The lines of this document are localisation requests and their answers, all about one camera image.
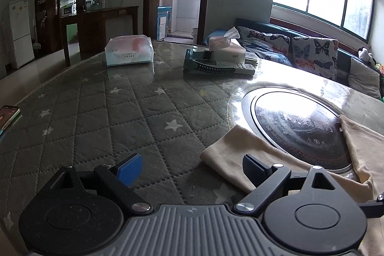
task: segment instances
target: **plastic tissue pack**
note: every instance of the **plastic tissue pack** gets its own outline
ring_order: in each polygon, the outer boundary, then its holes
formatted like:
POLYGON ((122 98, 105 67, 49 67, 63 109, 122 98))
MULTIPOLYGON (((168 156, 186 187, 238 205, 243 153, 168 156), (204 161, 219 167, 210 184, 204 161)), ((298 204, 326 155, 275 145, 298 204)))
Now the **plastic tissue pack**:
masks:
POLYGON ((107 66, 153 62, 153 46, 145 35, 111 38, 105 47, 107 66))
POLYGON ((245 48, 241 47, 236 40, 240 34, 235 27, 230 29, 224 36, 212 36, 209 39, 209 50, 213 51, 212 60, 245 63, 245 48))

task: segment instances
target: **phone screen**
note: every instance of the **phone screen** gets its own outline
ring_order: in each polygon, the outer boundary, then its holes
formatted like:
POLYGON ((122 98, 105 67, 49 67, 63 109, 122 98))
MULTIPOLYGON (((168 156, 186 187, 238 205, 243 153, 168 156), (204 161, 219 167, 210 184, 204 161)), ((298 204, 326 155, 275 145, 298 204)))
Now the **phone screen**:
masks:
POLYGON ((5 124, 14 116, 19 110, 17 107, 4 106, 0 109, 0 129, 3 129, 5 124))

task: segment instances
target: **refrigerator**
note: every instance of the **refrigerator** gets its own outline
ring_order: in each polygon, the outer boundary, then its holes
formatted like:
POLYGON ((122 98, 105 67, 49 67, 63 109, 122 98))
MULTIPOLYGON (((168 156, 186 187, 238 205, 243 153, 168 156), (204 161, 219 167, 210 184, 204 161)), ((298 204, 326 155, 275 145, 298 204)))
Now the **refrigerator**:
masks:
POLYGON ((29 26, 28 0, 9 3, 9 56, 12 68, 18 69, 35 58, 29 26))

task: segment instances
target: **beige cloth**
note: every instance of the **beige cloth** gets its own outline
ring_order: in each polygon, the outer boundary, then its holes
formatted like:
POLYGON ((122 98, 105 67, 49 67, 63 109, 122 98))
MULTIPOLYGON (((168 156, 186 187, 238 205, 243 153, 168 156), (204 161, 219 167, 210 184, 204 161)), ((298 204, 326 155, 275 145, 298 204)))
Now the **beige cloth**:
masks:
MULTIPOLYGON (((384 191, 384 136, 343 115, 339 120, 353 168, 362 183, 334 173, 331 175, 356 202, 376 199, 384 191)), ((285 164, 292 171, 308 171, 311 167, 238 125, 206 148, 200 158, 222 177, 249 193, 255 186, 243 173, 241 164, 246 154, 252 154, 268 165, 285 164)), ((359 249, 366 256, 384 256, 384 217, 368 219, 368 230, 359 249)))

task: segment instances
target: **blue sofa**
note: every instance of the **blue sofa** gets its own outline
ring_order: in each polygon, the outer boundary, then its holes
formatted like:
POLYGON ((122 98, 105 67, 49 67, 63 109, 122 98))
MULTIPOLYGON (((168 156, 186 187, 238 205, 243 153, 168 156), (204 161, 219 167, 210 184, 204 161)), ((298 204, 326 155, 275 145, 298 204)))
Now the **blue sofa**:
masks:
MULTIPOLYGON (((243 26, 249 29, 253 29, 262 33, 272 33, 272 34, 283 34, 288 36, 289 38, 297 37, 297 36, 308 36, 307 34, 298 33, 296 31, 286 29, 284 27, 280 27, 273 24, 260 23, 247 19, 237 18, 235 22, 235 26, 243 26)), ((225 29, 217 29, 213 33, 211 33, 208 38, 204 41, 205 45, 208 45, 208 40, 211 36, 223 36, 227 30, 225 29)), ((289 54, 292 55, 292 44, 289 47, 289 54)), ((358 57, 344 51, 341 49, 337 50, 337 78, 336 81, 348 86, 348 75, 351 70, 351 58, 355 58, 356 60, 361 61, 358 57)))

